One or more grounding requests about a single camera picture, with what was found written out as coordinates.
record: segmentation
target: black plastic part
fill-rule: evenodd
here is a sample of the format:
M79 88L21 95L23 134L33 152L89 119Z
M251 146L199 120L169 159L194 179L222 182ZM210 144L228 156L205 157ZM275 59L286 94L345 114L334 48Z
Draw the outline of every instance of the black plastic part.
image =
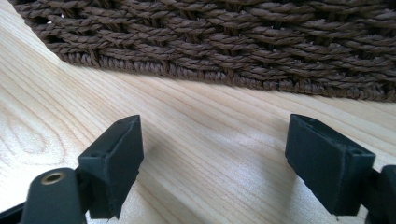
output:
M120 217L143 158L138 115L115 122L78 157L82 178L92 184L91 218Z
M1 224L15 224L20 223L22 219L24 203L20 203L0 214Z
M331 214L357 215L359 183L371 173L374 153L316 119L293 114L285 155Z
M382 168L378 186L388 221L396 224L396 165Z
M22 224L81 224L85 212L80 207L75 171L60 168L35 178L23 208Z

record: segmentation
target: tabletop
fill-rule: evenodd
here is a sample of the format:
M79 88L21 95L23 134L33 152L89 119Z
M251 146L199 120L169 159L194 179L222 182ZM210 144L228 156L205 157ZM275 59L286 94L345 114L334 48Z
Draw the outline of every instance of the tabletop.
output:
M396 104L254 91L60 61L0 2L0 212L118 119L139 114L145 159L120 220L363 223L330 215L287 164L289 117L319 119L396 163Z

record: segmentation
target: woven basket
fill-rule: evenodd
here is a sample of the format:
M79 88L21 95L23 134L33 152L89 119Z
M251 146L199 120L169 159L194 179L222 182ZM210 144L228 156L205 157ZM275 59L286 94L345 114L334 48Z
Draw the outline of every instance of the woven basket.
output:
M66 62L396 101L395 1L9 2Z

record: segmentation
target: wood grain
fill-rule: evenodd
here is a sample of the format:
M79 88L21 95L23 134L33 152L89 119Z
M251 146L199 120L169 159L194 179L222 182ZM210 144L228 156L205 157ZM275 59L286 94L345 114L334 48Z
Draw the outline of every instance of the wood grain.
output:
M0 211L33 178L77 167L110 124L143 123L145 160L110 223L363 223L331 216L284 157L290 113L396 163L396 104L252 91L61 62L0 2ZM92 223L107 223L93 220Z

